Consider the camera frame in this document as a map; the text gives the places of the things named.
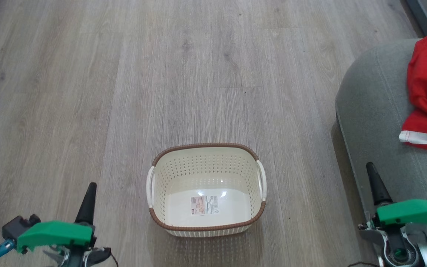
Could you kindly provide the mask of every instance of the basket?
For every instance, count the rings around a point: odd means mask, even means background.
[[[258,156],[240,144],[173,147],[154,159],[146,196],[153,220],[172,235],[236,234],[265,209],[265,171]]]

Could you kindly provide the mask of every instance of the label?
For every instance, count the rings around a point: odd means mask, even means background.
[[[193,197],[190,198],[190,203],[192,215],[217,214],[220,212],[217,196]]]

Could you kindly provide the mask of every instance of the robotic arm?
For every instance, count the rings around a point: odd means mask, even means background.
[[[373,163],[367,163],[374,205],[377,211],[359,233],[380,247],[381,267],[427,267],[427,246],[411,243],[406,233],[410,223],[427,224],[427,200],[394,203]]]
[[[17,216],[2,227],[5,241],[0,245],[0,257],[16,249],[26,254],[35,247],[48,245],[55,253],[44,253],[56,260],[60,267],[90,267],[113,257],[109,247],[95,248],[96,184],[90,183],[74,223],[41,222],[38,216],[28,220]]]

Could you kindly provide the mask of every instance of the perforated basket wall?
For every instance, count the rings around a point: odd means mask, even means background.
[[[154,160],[146,184],[149,212],[169,233],[212,237],[247,230],[266,206],[266,178],[256,154],[239,144],[196,144],[173,147]],[[189,189],[218,186],[242,191],[249,198],[250,219],[230,225],[180,227],[166,224],[167,197]]]

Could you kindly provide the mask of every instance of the white handle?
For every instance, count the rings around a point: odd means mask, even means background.
[[[153,199],[152,199],[152,183],[154,176],[154,166],[149,169],[148,179],[146,180],[146,198],[148,199],[149,208],[153,207]]]
[[[261,199],[263,199],[263,201],[266,201],[266,173],[265,173],[265,168],[263,168],[263,164],[261,164],[261,162],[256,161],[256,163],[258,163],[258,167],[259,167],[259,176],[261,179]]]

